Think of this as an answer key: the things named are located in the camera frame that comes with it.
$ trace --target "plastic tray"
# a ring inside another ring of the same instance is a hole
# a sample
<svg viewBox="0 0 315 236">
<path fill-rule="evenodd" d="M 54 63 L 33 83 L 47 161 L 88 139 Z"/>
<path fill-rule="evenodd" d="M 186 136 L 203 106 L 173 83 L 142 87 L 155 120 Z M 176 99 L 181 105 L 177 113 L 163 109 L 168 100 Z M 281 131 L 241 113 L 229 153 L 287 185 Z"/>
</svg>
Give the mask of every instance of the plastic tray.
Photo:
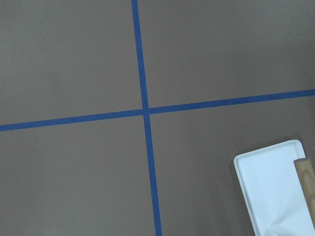
<svg viewBox="0 0 315 236">
<path fill-rule="evenodd" d="M 235 157 L 256 236 L 315 236 L 293 163 L 299 158 L 305 158 L 305 154 L 298 140 Z"/>
</svg>

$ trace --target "blue tape line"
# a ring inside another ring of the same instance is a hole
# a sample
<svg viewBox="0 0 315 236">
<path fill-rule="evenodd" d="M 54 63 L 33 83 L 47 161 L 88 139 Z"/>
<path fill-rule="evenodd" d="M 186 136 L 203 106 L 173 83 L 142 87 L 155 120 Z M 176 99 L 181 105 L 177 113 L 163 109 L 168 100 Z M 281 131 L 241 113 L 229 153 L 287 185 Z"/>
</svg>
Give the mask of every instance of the blue tape line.
<svg viewBox="0 0 315 236">
<path fill-rule="evenodd" d="M 138 59 L 141 100 L 142 100 L 142 108 L 143 108 L 143 113 L 144 113 L 143 121 L 144 121 L 144 130 L 145 130 L 145 136 L 146 136 L 154 225 L 155 225 L 155 230 L 156 230 L 156 236 L 162 236 L 162 227 L 161 227 L 161 219 L 160 219 L 159 204 L 158 204 L 158 187 L 157 187 L 156 170 L 155 170 L 155 164 L 154 164 L 153 143 L 152 143 L 151 124 L 150 124 L 149 101 L 148 101 L 145 69 L 144 69 L 144 59 L 143 59 L 139 10 L 138 10 L 137 0 L 132 0 L 131 5 L 132 5 L 134 35 L 135 35 L 137 59 Z"/>
<path fill-rule="evenodd" d="M 145 135 L 146 135 L 146 146 L 147 146 L 147 157 L 148 157 L 148 166 L 149 166 L 149 177 L 150 177 L 150 186 L 151 186 L 151 199 L 152 199 L 152 206 L 153 206 L 154 225 L 155 225 L 155 230 L 156 230 L 156 236 L 162 236 L 162 226 L 161 226 L 159 203 L 158 203 L 158 186 L 157 186 L 156 168 L 155 168 L 155 163 L 154 163 L 150 115 L 145 114 L 143 116 L 143 121 L 144 121 Z"/>
<path fill-rule="evenodd" d="M 146 74 L 145 74 L 145 69 L 144 69 L 140 20 L 139 20 L 137 0 L 132 0 L 131 5 L 132 5 L 132 16 L 133 16 L 133 25 L 134 25 L 134 36 L 135 36 L 135 41 L 136 41 L 136 50 L 137 50 L 137 59 L 138 59 L 138 70 L 139 70 L 139 77 L 140 77 L 142 108 L 148 109 L 149 108 L 148 92 L 147 92 Z"/>
<path fill-rule="evenodd" d="M 250 97 L 231 98 L 231 99 L 223 99 L 223 100 L 208 101 L 208 102 L 196 102 L 196 103 L 180 104 L 180 105 L 165 106 L 165 107 L 154 107 L 154 108 L 150 108 L 150 114 L 187 111 L 187 110 L 195 110 L 195 109 L 201 109 L 201 108 L 222 107 L 222 106 L 230 106 L 230 105 L 236 105 L 236 104 L 246 104 L 246 103 L 254 103 L 254 102 L 289 99 L 289 98 L 296 98 L 296 97 L 308 97 L 308 96 L 315 96 L 315 89 L 295 91 L 295 92 L 273 93 L 273 94 L 250 96 Z"/>
<path fill-rule="evenodd" d="M 87 121 L 93 121 L 93 120 L 114 119 L 114 118 L 123 118 L 123 117 L 134 117 L 134 116 L 141 116 L 141 115 L 143 115 L 143 111 L 142 109 L 139 109 L 139 110 L 110 112 L 110 113 L 79 116 L 79 117 L 68 117 L 68 118 L 48 119 L 48 120 L 31 121 L 31 122 L 16 123 L 16 124 L 5 124 L 5 125 L 0 125 L 0 132 L 8 131 L 8 130 L 15 130 L 15 129 L 28 129 L 28 128 L 43 127 L 43 126 L 51 126 L 51 125 L 70 124 L 70 123 L 79 123 L 79 122 L 87 122 Z"/>
</svg>

